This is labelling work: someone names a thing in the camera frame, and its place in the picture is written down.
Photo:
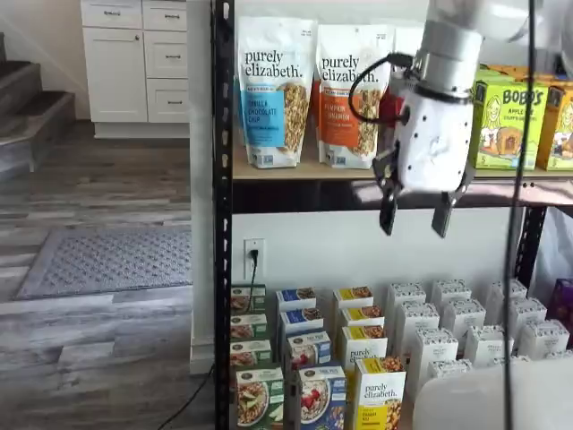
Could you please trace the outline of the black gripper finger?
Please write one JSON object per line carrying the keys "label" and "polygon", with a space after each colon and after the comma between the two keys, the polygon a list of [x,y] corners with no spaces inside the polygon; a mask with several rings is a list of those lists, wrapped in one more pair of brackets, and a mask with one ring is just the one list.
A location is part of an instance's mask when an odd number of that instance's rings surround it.
{"label": "black gripper finger", "polygon": [[401,193],[401,184],[398,180],[398,155],[397,146],[378,154],[372,161],[375,181],[382,193],[380,227],[387,236],[392,234],[398,197]]}
{"label": "black gripper finger", "polygon": [[452,192],[442,193],[440,202],[436,206],[432,217],[432,229],[440,236],[445,237],[449,228],[451,213],[464,196],[470,185],[470,168],[466,168],[459,186]]}

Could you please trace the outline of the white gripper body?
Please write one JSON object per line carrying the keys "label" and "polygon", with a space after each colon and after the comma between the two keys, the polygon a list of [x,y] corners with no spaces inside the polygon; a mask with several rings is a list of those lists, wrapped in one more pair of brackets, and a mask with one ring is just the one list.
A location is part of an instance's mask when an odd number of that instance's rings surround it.
{"label": "white gripper body", "polygon": [[450,103],[408,90],[401,111],[409,116],[396,125],[398,182],[410,192],[455,191],[469,152],[471,100]]}

